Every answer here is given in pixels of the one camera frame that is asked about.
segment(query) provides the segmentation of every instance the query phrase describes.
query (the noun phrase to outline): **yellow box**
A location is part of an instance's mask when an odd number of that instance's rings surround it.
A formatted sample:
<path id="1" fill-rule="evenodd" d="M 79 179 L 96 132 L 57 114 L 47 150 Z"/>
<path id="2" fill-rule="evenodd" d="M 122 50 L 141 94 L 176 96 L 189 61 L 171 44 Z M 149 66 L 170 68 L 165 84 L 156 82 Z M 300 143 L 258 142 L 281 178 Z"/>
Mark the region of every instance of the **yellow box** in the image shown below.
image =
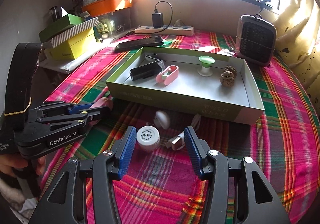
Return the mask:
<path id="1" fill-rule="evenodd" d="M 97 43 L 93 28 L 83 31 L 61 43 L 53 49 L 46 49 L 45 54 L 54 60 L 75 60 Z"/>

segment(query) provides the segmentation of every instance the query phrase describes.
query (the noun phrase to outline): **green box lid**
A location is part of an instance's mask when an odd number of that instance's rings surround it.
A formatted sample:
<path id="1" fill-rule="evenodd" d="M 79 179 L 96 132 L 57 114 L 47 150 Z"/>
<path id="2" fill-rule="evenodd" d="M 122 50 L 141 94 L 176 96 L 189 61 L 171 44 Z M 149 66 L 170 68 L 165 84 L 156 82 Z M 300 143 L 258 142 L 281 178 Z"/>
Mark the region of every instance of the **green box lid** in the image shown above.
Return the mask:
<path id="1" fill-rule="evenodd" d="M 59 33 L 67 29 L 70 29 L 71 27 L 74 27 L 78 24 L 81 24 L 82 22 L 84 22 L 83 18 L 72 14 L 67 14 L 55 21 L 54 23 L 50 24 L 42 32 L 40 32 L 40 41 L 44 43 L 53 38 L 54 36 L 58 35 Z"/>

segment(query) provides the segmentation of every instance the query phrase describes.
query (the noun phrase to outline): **walnut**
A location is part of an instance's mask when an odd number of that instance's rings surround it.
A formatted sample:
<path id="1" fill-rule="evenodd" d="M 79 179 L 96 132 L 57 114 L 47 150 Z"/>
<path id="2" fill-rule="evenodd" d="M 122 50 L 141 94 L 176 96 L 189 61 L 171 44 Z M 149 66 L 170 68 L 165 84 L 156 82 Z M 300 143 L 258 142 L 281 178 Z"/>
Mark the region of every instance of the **walnut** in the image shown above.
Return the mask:
<path id="1" fill-rule="evenodd" d="M 220 75 L 220 82 L 223 86 L 232 87 L 235 84 L 235 77 L 232 72 L 225 71 Z"/>
<path id="2" fill-rule="evenodd" d="M 234 77 L 237 77 L 237 71 L 234 67 L 232 66 L 225 66 L 225 68 L 223 69 L 223 71 L 230 71 L 233 73 Z"/>

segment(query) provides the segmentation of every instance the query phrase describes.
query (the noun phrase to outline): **portable heater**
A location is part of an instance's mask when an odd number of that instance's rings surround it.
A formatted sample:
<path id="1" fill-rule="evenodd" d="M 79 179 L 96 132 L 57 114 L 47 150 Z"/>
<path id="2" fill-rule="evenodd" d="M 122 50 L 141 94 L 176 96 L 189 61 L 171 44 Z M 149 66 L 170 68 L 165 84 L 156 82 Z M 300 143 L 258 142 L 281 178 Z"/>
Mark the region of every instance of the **portable heater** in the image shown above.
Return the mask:
<path id="1" fill-rule="evenodd" d="M 268 66 L 275 49 L 276 33 L 273 24 L 261 18 L 241 16 L 236 37 L 238 57 L 263 67 Z"/>

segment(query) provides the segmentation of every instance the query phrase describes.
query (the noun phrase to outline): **table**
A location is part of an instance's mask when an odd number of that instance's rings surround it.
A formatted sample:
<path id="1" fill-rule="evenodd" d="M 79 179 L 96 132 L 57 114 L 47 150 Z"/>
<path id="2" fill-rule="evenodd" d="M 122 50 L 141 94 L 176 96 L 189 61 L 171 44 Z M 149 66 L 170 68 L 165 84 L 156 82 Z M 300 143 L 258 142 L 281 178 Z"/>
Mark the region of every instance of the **table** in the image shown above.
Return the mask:
<path id="1" fill-rule="evenodd" d="M 127 36 L 101 50 L 76 69 L 49 96 L 48 101 L 86 103 L 110 95 L 105 80 L 135 51 L 113 53 L 118 42 L 148 36 Z M 163 36 L 165 47 L 217 52 L 233 47 L 232 37 L 195 31 L 193 36 Z M 203 117 L 199 138 L 228 157 L 251 156 L 271 182 L 296 223 L 306 212 L 320 188 L 319 121 L 306 92 L 279 57 L 268 67 L 250 64 L 265 106 L 255 125 L 248 126 Z M 45 190 L 55 173 L 71 156 L 93 158 L 121 138 L 128 125 L 141 128 L 152 122 L 157 108 L 114 100 L 110 118 L 103 119 L 88 136 L 57 151 L 41 187 Z M 172 151 L 163 144 L 190 124 L 193 115 L 168 111 L 172 120 L 160 131 L 161 147 L 152 153 L 136 145 L 128 174 L 114 182 L 116 201 L 124 224 L 198 223 L 207 182 L 194 174 L 185 149 Z M 232 194 L 228 223 L 233 217 Z M 92 180 L 87 183 L 88 223 L 94 223 Z"/>

